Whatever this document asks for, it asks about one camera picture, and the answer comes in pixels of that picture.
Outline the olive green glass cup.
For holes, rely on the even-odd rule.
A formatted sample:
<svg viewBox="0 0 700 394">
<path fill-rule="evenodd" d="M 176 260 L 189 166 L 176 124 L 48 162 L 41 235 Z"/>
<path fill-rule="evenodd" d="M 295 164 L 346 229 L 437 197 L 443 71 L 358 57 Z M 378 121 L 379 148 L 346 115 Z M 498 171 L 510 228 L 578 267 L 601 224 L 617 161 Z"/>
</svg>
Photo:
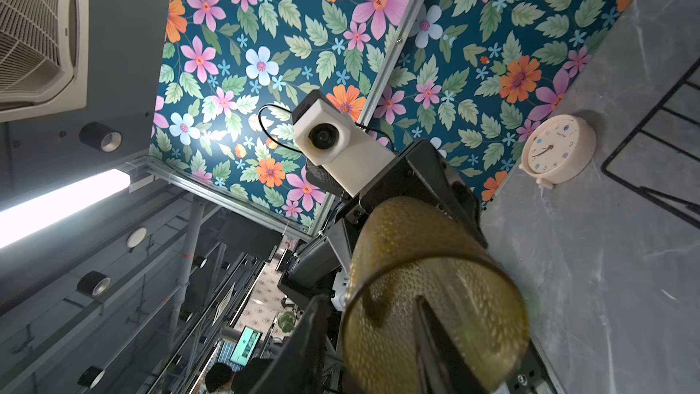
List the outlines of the olive green glass cup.
<svg viewBox="0 0 700 394">
<path fill-rule="evenodd" d="M 417 393 L 413 307 L 426 300 L 487 390 L 519 366 L 529 344 L 514 282 L 458 222 L 411 198 L 379 205 L 357 240 L 342 339 L 366 393 Z"/>
</svg>

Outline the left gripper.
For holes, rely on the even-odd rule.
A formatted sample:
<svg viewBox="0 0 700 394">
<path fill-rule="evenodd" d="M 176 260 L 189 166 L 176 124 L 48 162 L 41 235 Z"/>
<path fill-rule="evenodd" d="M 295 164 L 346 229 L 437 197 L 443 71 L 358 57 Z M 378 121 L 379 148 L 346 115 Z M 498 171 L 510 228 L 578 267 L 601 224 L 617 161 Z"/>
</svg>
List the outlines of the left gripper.
<svg viewBox="0 0 700 394">
<path fill-rule="evenodd" d="M 481 231 L 481 202 L 458 172 L 427 140 L 408 146 L 355 196 L 343 193 L 339 210 L 308 243 L 284 257 L 278 289 L 299 308 L 313 297 L 331 297 L 345 310 L 348 279 L 357 240 L 371 213 L 395 198 L 411 198 L 437 208 L 458 222 L 479 246 L 488 243 Z"/>
</svg>

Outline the ceiling tube light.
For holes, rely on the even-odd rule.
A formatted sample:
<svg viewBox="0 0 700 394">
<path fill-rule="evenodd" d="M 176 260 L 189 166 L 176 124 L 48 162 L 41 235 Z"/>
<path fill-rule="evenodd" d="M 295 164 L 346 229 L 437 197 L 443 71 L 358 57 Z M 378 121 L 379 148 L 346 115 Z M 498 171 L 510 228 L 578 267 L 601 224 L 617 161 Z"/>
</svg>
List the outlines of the ceiling tube light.
<svg viewBox="0 0 700 394">
<path fill-rule="evenodd" d="M 131 177 L 118 169 L 22 202 L 1 212 L 1 247 L 56 224 L 129 187 Z"/>
</svg>

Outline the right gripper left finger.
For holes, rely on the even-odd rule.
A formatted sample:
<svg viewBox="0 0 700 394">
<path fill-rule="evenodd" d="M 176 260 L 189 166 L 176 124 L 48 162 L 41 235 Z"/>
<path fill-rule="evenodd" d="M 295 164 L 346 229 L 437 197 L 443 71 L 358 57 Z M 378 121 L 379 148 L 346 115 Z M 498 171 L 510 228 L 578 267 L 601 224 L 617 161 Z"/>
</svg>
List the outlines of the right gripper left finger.
<svg viewBox="0 0 700 394">
<path fill-rule="evenodd" d="M 322 393 L 326 330 L 331 304 L 325 295 L 314 297 L 283 347 L 251 393 Z"/>
</svg>

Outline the round beige kitchen timer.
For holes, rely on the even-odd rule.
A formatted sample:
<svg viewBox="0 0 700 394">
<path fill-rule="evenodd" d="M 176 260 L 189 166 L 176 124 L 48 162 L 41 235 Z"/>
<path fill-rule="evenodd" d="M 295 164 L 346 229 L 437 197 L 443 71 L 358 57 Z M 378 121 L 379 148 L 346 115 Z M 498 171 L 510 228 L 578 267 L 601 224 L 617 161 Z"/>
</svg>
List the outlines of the round beige kitchen timer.
<svg viewBox="0 0 700 394">
<path fill-rule="evenodd" d="M 539 186 L 552 190 L 585 169 L 594 156 L 596 144 L 594 129 L 584 119 L 554 116 L 526 140 L 519 169 Z"/>
</svg>

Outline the ceiling air conditioner vent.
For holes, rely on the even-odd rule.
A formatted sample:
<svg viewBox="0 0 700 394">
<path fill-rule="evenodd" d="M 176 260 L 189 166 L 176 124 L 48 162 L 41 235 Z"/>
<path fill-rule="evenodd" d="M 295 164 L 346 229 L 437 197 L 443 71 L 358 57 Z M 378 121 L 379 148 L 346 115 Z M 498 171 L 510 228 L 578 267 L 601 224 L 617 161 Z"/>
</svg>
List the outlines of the ceiling air conditioner vent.
<svg viewBox="0 0 700 394">
<path fill-rule="evenodd" d="M 1 0 L 1 120 L 87 105 L 89 0 Z"/>
</svg>

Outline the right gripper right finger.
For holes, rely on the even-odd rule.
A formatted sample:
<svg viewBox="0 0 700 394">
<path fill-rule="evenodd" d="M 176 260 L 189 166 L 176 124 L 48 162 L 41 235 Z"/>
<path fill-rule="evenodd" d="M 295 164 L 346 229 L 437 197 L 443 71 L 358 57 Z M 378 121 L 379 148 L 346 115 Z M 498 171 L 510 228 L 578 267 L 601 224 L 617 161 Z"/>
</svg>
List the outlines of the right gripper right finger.
<svg viewBox="0 0 700 394">
<path fill-rule="evenodd" d="M 413 331 L 421 393 L 487 393 L 422 295 L 414 302 Z"/>
</svg>

